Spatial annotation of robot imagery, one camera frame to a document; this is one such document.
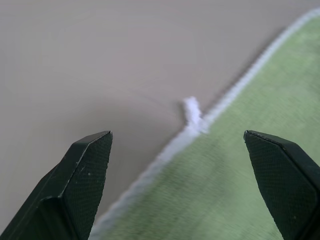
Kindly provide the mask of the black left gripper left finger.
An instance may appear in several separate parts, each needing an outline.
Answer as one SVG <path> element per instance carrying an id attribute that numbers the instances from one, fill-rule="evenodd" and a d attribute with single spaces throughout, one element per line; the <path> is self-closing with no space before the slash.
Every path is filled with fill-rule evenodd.
<path id="1" fill-rule="evenodd" d="M 87 240 L 102 199 L 112 142 L 110 131 L 74 142 L 38 182 L 0 238 Z"/>

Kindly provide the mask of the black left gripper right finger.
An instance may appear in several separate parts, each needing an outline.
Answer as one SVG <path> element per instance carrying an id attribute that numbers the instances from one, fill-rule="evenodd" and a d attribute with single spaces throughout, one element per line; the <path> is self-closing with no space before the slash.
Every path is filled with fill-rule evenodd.
<path id="1" fill-rule="evenodd" d="M 320 238 L 320 167 L 296 143 L 243 135 L 260 194 L 285 240 Z"/>

